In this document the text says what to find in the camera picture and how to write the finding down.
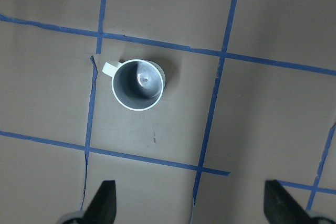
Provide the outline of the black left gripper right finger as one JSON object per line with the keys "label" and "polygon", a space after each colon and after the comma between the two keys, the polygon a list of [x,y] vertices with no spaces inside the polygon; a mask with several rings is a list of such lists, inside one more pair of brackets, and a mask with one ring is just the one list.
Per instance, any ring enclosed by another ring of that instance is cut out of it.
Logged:
{"label": "black left gripper right finger", "polygon": [[265,217],[268,223],[313,223],[312,218],[277,180],[265,181]]}

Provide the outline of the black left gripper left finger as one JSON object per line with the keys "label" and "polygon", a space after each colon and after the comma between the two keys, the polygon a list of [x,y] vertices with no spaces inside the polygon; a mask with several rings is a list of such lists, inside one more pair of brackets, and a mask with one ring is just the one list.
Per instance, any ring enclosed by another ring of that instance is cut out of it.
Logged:
{"label": "black left gripper left finger", "polygon": [[80,223],[114,223],[116,218],[116,183],[105,180],[101,183],[89,207],[80,218]]}

